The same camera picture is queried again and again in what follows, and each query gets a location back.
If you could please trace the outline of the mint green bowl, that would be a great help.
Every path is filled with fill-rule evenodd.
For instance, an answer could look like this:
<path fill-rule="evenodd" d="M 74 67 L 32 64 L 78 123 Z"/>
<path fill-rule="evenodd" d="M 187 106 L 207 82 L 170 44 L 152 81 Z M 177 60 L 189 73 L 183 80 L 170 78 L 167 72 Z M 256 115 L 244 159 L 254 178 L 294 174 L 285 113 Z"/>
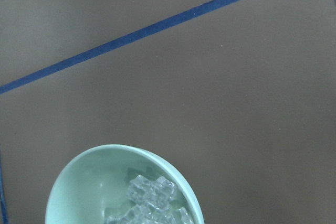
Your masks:
<path fill-rule="evenodd" d="M 104 223 L 110 211 L 131 204 L 127 188 L 140 174 L 174 182 L 194 223 L 204 223 L 195 193 L 172 164 L 150 151 L 118 144 L 86 150 L 65 166 L 50 192 L 45 223 Z"/>

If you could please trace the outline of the ice cubes in bowl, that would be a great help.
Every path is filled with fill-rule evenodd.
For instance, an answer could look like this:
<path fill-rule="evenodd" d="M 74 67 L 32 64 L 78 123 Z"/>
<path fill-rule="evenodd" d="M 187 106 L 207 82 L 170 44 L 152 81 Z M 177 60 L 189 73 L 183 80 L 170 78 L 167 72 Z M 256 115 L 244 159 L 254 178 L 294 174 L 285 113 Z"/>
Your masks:
<path fill-rule="evenodd" d="M 164 176 L 149 180 L 138 175 L 129 182 L 127 199 L 120 208 L 105 211 L 105 223 L 194 223 L 182 192 Z"/>

